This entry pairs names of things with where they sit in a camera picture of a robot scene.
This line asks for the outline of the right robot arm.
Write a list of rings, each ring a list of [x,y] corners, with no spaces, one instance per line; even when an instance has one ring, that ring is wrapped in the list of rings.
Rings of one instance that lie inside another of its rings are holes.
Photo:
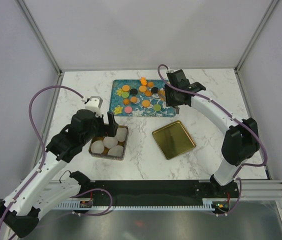
[[[258,125],[253,118],[237,118],[219,105],[211,93],[199,82],[190,83],[183,70],[167,71],[169,84],[165,87],[169,107],[186,105],[207,117],[224,135],[221,146],[223,160],[210,177],[209,191],[222,197],[234,181],[242,164],[260,149],[257,141]]]

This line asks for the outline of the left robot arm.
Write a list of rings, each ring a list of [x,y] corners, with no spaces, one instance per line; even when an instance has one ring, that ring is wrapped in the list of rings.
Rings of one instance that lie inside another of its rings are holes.
[[[20,185],[0,199],[0,225],[6,224],[19,238],[29,235],[43,216],[58,203],[70,197],[86,197],[91,180],[82,172],[74,171],[69,181],[60,184],[50,196],[42,192],[52,178],[80,154],[94,137],[114,137],[119,125],[114,114],[107,112],[108,122],[99,108],[80,109],[69,124],[52,137],[43,153]]]

